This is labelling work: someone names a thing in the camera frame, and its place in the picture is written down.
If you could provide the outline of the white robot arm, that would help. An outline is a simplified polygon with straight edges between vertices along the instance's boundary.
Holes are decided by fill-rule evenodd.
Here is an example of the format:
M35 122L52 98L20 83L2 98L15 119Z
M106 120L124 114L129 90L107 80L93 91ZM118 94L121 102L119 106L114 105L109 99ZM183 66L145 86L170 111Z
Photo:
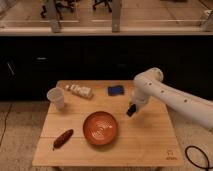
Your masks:
M159 68L137 74L133 80L131 102L141 108L153 96L207 130L213 130L213 102L167 86L163 78Z

